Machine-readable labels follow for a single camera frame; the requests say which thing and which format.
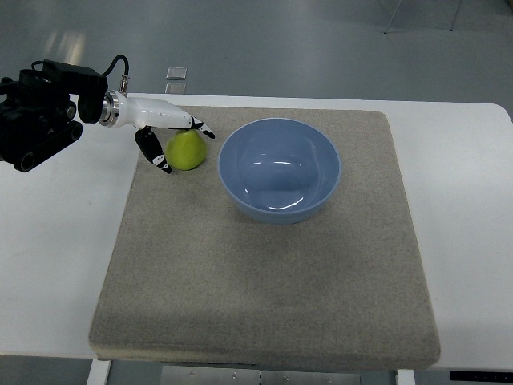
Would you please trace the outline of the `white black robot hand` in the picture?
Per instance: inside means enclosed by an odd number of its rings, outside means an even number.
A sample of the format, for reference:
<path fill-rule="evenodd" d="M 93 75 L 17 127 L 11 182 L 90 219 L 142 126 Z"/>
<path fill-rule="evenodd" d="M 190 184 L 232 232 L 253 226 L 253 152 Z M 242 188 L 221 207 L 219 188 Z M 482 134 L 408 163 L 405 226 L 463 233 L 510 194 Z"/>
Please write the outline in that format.
<path fill-rule="evenodd" d="M 99 123 L 109 128 L 130 124 L 136 128 L 135 142 L 145 158 L 160 170 L 171 173 L 164 149 L 155 128 L 177 129 L 180 132 L 196 130 L 213 139 L 215 134 L 201 120 L 166 100 L 125 96 L 108 91 L 104 97 Z"/>

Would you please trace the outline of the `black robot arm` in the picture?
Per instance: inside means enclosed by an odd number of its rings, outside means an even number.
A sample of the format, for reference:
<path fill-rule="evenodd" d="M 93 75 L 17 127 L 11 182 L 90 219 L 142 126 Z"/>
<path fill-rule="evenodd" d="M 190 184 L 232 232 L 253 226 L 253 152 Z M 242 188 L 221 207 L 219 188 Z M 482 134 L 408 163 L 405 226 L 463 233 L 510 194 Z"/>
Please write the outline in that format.
<path fill-rule="evenodd" d="M 107 77 L 124 63 L 119 92 L 127 94 L 129 62 L 116 55 L 103 73 L 45 59 L 1 80 L 1 160 L 29 172 L 77 141 L 83 124 L 110 124 L 119 106 Z"/>

